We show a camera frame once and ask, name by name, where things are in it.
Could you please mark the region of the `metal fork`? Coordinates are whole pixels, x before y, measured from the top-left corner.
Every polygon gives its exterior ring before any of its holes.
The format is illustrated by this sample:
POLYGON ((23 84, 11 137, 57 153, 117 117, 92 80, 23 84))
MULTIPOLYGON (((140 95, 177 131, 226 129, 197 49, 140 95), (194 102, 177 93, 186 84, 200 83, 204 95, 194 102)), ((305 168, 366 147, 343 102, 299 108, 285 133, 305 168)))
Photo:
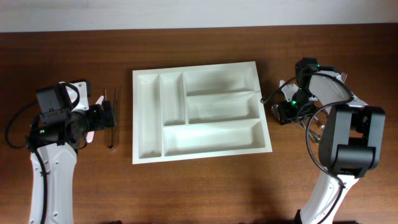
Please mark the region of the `metal fork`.
POLYGON ((316 116, 314 117, 313 120, 316 122, 319 130, 323 131, 325 129, 325 123, 323 122, 323 118, 327 118, 327 117, 328 117, 328 113, 326 112, 325 109, 318 112, 316 114, 316 116))
MULTIPOLYGON (((306 131, 306 127, 302 122, 293 122, 296 126, 298 126, 299 128, 301 128, 302 130, 306 131)), ((309 130, 309 138, 315 143, 315 144, 320 144, 320 140, 321 140, 321 136, 312 131, 311 129, 309 130)))
POLYGON ((341 77, 341 81, 344 83, 344 82, 346 81, 347 77, 348 77, 348 74, 345 73, 345 72, 343 72, 343 73, 340 75, 340 77, 341 77))

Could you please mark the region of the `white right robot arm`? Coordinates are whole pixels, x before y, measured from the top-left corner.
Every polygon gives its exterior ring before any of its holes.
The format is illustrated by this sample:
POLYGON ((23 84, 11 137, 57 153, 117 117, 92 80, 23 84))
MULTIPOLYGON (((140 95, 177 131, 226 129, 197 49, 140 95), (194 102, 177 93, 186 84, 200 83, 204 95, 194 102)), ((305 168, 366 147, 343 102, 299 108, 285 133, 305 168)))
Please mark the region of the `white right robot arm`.
POLYGON ((360 100, 345 83, 346 75, 315 58, 295 64, 296 84, 281 81, 278 93, 285 100, 274 106, 280 124, 306 121, 305 143, 310 146, 310 125, 321 112, 328 114, 318 152, 307 151, 320 176, 294 223, 332 223, 344 197, 367 171, 379 164, 385 111, 360 100))

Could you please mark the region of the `large metal spoon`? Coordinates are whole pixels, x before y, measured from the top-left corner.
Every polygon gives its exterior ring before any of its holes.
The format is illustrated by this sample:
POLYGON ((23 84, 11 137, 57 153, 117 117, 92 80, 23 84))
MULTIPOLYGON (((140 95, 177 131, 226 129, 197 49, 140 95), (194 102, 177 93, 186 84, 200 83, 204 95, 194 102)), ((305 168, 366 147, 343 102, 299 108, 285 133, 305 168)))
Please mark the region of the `large metal spoon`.
POLYGON ((274 117, 280 121, 280 115, 279 115, 279 111, 278 111, 278 106, 277 105, 272 105, 271 106, 271 112, 274 115, 274 117))

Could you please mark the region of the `long metal tongs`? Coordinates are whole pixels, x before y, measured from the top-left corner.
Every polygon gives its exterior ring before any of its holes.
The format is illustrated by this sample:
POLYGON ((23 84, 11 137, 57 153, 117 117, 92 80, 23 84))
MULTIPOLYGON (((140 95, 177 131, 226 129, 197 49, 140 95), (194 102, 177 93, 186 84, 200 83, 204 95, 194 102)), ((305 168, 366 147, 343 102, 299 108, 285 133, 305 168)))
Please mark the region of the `long metal tongs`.
POLYGON ((117 108, 118 108, 118 88, 115 88, 113 101, 108 99, 108 90, 104 90, 104 115, 106 118, 106 146, 113 150, 116 145, 116 126, 117 126, 117 108))

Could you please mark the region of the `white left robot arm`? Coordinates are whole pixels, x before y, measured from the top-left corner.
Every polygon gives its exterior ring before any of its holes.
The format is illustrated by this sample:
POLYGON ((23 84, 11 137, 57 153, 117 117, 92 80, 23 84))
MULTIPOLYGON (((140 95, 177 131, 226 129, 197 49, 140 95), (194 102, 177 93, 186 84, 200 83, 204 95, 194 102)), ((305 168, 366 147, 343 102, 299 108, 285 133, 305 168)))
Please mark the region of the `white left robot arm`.
POLYGON ((73 223, 73 173, 80 142, 87 146, 89 132, 116 125, 110 101, 88 110, 67 110, 66 116, 40 126, 43 115, 34 118, 27 138, 33 168, 29 223, 73 223))

